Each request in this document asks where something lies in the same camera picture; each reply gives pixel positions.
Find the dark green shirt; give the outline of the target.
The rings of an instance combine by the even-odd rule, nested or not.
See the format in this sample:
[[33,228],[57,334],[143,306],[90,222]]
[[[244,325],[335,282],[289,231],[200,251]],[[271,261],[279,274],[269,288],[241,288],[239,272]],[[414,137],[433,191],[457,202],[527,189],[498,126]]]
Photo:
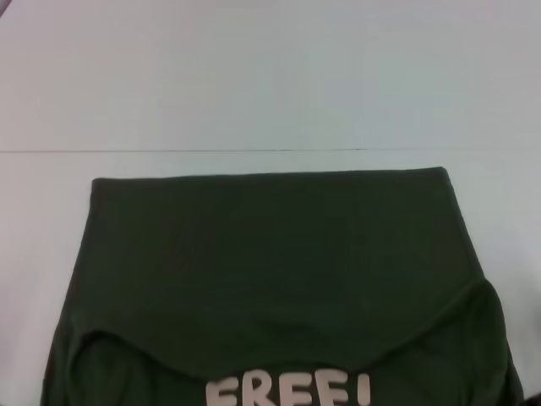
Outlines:
[[447,171],[94,180],[40,406],[522,406]]

